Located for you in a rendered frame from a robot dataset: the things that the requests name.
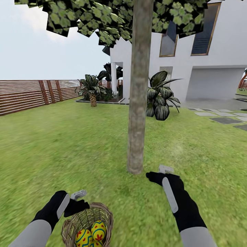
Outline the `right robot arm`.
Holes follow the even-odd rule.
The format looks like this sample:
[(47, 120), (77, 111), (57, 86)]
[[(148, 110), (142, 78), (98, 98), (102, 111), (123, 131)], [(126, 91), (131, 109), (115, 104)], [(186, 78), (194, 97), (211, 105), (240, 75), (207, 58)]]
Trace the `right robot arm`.
[(184, 247), (217, 247), (181, 178), (173, 174), (172, 167), (159, 165), (158, 170), (146, 172), (146, 177), (163, 187)]

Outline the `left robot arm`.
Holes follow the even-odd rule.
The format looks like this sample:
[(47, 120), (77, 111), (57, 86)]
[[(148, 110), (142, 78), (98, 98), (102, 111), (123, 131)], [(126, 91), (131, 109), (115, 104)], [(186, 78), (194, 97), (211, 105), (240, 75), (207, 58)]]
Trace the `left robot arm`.
[(87, 195), (86, 190), (71, 195), (65, 191), (55, 193), (50, 201), (38, 211), (32, 222), (8, 247), (45, 247), (46, 243), (60, 217), (75, 215), (89, 210), (88, 202), (77, 201)]

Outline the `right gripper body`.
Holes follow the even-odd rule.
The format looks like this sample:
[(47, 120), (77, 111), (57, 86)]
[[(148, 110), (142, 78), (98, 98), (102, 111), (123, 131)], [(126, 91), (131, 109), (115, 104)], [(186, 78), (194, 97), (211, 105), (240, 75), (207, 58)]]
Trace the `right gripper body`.
[(162, 173), (155, 173), (155, 172), (149, 172), (149, 181), (151, 181), (151, 182), (155, 182), (155, 183), (157, 183), (157, 184), (159, 184), (159, 185), (161, 185), (160, 183), (159, 183), (159, 179), (160, 179), (160, 177), (161, 177), (161, 175), (163, 175)]

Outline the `wicker basket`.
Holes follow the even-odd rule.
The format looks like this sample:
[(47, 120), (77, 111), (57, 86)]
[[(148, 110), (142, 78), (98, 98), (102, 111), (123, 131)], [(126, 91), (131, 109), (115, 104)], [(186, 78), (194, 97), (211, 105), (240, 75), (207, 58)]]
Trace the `wicker basket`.
[[(107, 224), (106, 238), (105, 238), (105, 241), (102, 247), (110, 247), (111, 231), (114, 228), (113, 212), (111, 212), (108, 209), (108, 207), (103, 203), (92, 202), (92, 203), (89, 203), (89, 206), (90, 206), (90, 210), (92, 211), (92, 213), (95, 215), (98, 215), (96, 216), (96, 218)], [(103, 213), (101, 212), (101, 209)], [(79, 228), (77, 228), (77, 224), (79, 222), (76, 217), (80, 218), (81, 215), (79, 213), (76, 213), (75, 215), (72, 215), (71, 219), (67, 219), (63, 223), (63, 226), (61, 229), (61, 236), (62, 236), (62, 241), (65, 244), (65, 247), (77, 247), (76, 242), (75, 242), (76, 240), (75, 236), (79, 231)], [(88, 227), (89, 231), (91, 231), (92, 225), (93, 223), (89, 225)], [(73, 230), (73, 233), (70, 234), (69, 232), (71, 232), (72, 230)]]

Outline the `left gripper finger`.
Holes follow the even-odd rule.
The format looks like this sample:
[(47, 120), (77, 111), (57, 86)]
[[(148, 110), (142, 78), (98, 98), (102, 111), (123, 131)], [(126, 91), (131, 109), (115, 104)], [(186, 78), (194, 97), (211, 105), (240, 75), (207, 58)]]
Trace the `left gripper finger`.
[(90, 209), (90, 206), (89, 206), (89, 203), (88, 202), (85, 202), (84, 203), (84, 208), (85, 208), (85, 210), (89, 210)]

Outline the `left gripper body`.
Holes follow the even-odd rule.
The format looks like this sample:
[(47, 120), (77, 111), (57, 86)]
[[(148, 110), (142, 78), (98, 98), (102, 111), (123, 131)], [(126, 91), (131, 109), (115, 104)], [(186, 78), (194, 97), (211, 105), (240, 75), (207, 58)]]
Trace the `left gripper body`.
[(64, 212), (64, 217), (69, 217), (69, 216), (75, 215), (76, 213), (85, 212), (84, 200), (75, 201), (72, 198), (70, 199), (74, 202), (74, 205), (69, 212), (67, 213)]

